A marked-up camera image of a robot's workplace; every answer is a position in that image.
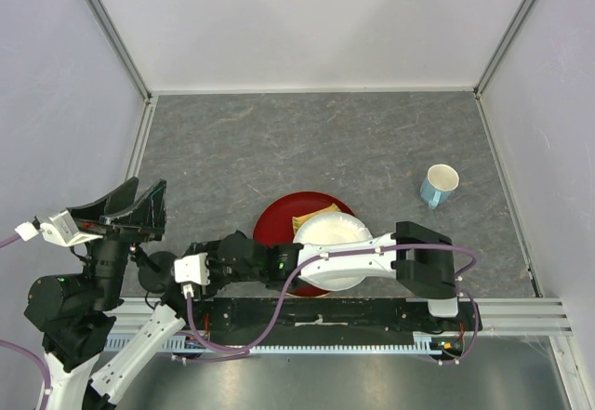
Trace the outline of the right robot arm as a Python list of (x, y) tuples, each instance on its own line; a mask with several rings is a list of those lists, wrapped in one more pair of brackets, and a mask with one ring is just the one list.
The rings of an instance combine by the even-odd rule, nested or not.
[(326, 291), (354, 287), (367, 277), (390, 278), (428, 301), (428, 323), (440, 330), (459, 318), (454, 248), (445, 235), (411, 221), (361, 242), (267, 246), (237, 231), (175, 260), (184, 294), (200, 286), (214, 295), (224, 285), (260, 282), (287, 293), (301, 284)]

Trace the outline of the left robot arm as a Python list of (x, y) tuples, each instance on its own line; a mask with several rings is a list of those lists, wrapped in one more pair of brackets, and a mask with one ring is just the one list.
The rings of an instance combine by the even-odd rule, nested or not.
[(87, 205), (36, 217), (32, 226), (53, 245), (86, 247), (82, 270), (37, 279), (24, 315), (43, 335), (46, 370), (40, 409), (114, 409), (149, 360), (182, 328), (196, 328), (204, 307), (192, 298), (156, 305), (148, 321), (98, 372), (93, 370), (116, 323), (112, 310), (123, 304), (128, 261), (158, 278), (150, 292), (165, 296), (173, 284), (171, 265), (156, 263), (142, 245), (165, 234), (166, 182), (138, 193), (132, 177)]

